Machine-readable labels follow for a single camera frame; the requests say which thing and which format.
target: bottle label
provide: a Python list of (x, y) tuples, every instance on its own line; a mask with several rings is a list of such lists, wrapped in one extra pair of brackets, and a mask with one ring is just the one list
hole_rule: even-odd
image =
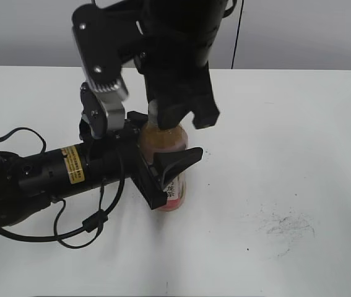
[(184, 195), (185, 174), (178, 175), (165, 189), (167, 200), (179, 200)]

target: white wall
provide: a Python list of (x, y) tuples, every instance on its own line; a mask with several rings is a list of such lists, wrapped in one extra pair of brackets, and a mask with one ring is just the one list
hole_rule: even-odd
[[(0, 0), (0, 65), (79, 66), (71, 15), (89, 0)], [(107, 6), (118, 0), (97, 0)], [(237, 13), (222, 22), (210, 66), (229, 68)]]
[(235, 68), (351, 69), (351, 0), (245, 0)]

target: plastic bottle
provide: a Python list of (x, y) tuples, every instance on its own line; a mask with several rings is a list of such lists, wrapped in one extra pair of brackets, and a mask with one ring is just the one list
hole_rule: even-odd
[[(154, 153), (169, 153), (186, 150), (188, 135), (180, 126), (169, 130), (160, 130), (157, 126), (157, 104), (151, 101), (148, 107), (148, 122), (141, 130), (139, 146), (148, 163), (153, 162)], [(167, 204), (159, 210), (172, 211), (182, 205), (186, 194), (184, 173), (178, 175), (164, 190), (167, 192)]]

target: cable connector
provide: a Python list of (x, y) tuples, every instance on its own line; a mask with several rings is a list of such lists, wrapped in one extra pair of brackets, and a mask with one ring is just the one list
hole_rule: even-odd
[(106, 221), (108, 221), (108, 216), (105, 214), (103, 209), (100, 209), (83, 221), (83, 227), (90, 233), (91, 231), (97, 229), (100, 225), (103, 226)]

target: yellow warning label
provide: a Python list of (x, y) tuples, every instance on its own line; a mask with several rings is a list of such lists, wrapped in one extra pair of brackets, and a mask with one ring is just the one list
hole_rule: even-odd
[(82, 162), (80, 162), (79, 154), (77, 153), (76, 147), (64, 147), (61, 149), (66, 169), (69, 175), (69, 181), (71, 184), (77, 184), (84, 181), (84, 172)]

